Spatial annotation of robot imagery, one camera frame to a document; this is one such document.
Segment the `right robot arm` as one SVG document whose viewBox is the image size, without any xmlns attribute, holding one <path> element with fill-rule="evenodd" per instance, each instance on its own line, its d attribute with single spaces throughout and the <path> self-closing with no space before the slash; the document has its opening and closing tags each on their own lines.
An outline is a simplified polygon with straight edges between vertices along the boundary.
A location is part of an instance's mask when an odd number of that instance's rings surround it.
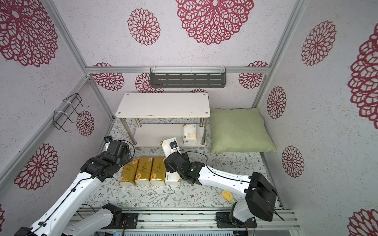
<svg viewBox="0 0 378 236">
<path fill-rule="evenodd" d="M 261 174 L 236 175 L 212 168 L 206 162 L 191 162 L 186 152 L 173 152 L 164 160 L 167 172 L 178 173 L 189 184 L 205 185 L 240 195 L 230 219 L 246 222 L 252 217 L 271 222 L 276 213 L 276 188 Z"/>
</svg>

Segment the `white tissue pack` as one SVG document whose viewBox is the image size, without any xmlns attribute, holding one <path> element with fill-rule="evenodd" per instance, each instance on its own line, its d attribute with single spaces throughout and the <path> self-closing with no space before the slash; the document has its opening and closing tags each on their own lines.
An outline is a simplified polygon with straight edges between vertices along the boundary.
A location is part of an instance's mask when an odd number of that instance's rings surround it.
<svg viewBox="0 0 378 236">
<path fill-rule="evenodd" d="M 180 185 L 181 184 L 181 177 L 177 172 L 170 173 L 167 172 L 165 176 L 165 185 Z"/>
<path fill-rule="evenodd" d="M 183 125 L 183 143 L 184 144 L 197 143 L 196 124 Z"/>
<path fill-rule="evenodd" d="M 170 138 L 170 139 L 166 139 L 166 140 L 161 141 L 161 148 L 162 148 L 164 156 L 166 158 L 168 158 L 172 154 L 171 151 L 170 151 L 169 143 L 171 143 L 173 141 L 177 142 L 177 139 L 176 138 Z"/>
</svg>

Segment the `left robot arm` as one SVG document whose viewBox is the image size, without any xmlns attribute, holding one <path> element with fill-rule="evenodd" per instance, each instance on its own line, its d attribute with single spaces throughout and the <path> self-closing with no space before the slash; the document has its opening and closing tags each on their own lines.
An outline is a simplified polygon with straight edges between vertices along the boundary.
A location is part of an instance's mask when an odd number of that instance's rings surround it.
<svg viewBox="0 0 378 236">
<path fill-rule="evenodd" d="M 92 157 L 80 168 L 71 186 L 55 204 L 30 227 L 21 227 L 17 236 L 91 236 L 106 227 L 123 227 L 122 209 L 106 204 L 91 216 L 70 225 L 74 214 L 86 198 L 106 179 L 112 178 L 122 167 L 132 162 L 134 145 L 113 140 L 101 154 Z"/>
</svg>

